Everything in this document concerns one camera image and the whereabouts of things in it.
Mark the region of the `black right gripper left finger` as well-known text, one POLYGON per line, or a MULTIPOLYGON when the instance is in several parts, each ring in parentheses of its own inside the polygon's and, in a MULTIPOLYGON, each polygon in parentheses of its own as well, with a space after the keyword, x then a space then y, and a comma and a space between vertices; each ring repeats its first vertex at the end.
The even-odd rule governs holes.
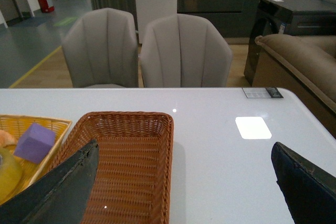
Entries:
POLYGON ((1 223, 81 223, 99 163, 91 140, 37 182, 1 205, 1 223))

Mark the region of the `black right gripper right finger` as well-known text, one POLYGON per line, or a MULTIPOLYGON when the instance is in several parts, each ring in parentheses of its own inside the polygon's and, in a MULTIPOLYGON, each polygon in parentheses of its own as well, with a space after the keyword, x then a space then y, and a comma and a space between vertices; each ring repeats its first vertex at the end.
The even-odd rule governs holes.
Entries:
POLYGON ((335 177, 276 142, 271 161, 294 223, 335 223, 335 177))

